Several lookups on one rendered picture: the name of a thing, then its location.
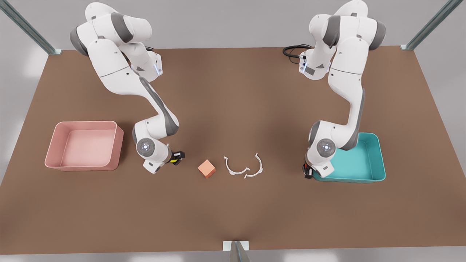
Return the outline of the silver frame post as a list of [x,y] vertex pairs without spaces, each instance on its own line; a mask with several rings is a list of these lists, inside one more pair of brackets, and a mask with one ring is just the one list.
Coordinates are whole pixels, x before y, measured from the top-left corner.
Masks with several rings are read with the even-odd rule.
[[223,251],[229,251],[229,262],[251,262],[246,251],[249,250],[249,241],[222,242]]
[[0,10],[48,55],[62,54],[61,49],[54,48],[7,0],[0,0]]
[[448,0],[438,12],[419,30],[415,36],[404,45],[401,50],[414,50],[433,30],[445,20],[464,0]]

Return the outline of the orange cube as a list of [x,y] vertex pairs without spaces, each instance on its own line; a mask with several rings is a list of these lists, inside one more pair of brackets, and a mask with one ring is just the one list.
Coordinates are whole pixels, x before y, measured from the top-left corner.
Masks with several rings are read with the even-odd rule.
[[207,159],[202,164],[198,166],[198,170],[203,174],[203,176],[208,179],[216,171],[215,166]]

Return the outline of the pink storage box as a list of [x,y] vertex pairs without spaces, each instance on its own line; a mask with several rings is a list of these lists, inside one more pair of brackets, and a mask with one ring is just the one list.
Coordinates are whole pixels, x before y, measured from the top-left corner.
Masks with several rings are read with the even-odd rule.
[[60,171],[109,171],[118,167],[124,132],[115,121],[60,122],[44,164]]

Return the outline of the blue storage box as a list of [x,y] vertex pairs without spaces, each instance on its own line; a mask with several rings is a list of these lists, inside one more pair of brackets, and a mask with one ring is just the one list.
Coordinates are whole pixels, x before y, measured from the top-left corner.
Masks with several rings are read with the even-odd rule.
[[322,178],[313,171],[313,177],[348,183],[373,183],[386,178],[379,138],[374,133],[360,132],[357,145],[348,151],[338,148],[331,164],[334,171],[330,175]]

